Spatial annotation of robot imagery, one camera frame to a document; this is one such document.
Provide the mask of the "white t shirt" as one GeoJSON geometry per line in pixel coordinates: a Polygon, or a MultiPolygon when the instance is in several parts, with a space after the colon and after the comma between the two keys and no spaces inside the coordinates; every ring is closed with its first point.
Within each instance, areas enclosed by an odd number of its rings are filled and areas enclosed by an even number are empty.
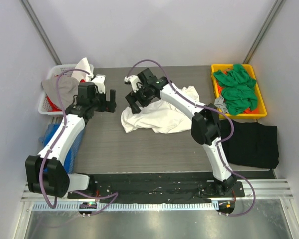
{"type": "Polygon", "coordinates": [[[137,129],[152,129],[155,133],[172,134],[191,129],[191,119],[181,110],[165,100],[158,100],[133,114],[130,107],[121,113],[121,124],[125,133],[137,129]]]}

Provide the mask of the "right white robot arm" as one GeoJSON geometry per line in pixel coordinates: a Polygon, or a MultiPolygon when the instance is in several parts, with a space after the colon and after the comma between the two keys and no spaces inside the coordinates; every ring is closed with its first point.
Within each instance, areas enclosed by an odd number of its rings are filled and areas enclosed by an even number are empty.
{"type": "Polygon", "coordinates": [[[168,77],[158,78],[149,68],[137,75],[126,76],[124,82],[132,87],[126,95],[132,113],[140,113],[142,107],[158,98],[172,104],[191,120],[191,136],[196,143],[202,145],[207,154],[216,194],[228,196],[233,191],[237,177],[229,166],[222,147],[219,111],[212,104],[195,101],[168,77]]]}

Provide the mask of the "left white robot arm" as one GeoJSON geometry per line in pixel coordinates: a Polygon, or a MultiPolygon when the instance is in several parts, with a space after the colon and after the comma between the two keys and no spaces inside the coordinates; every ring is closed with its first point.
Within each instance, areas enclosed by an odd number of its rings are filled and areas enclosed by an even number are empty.
{"type": "Polygon", "coordinates": [[[83,82],[73,104],[52,139],[37,156],[29,156],[25,162],[27,184],[33,193],[63,197],[68,192],[79,191],[86,199],[96,193],[96,186],[86,174],[69,174],[64,168],[66,156],[75,139],[85,129],[94,112],[111,112],[116,109],[116,91],[107,94],[101,84],[83,82]]]}

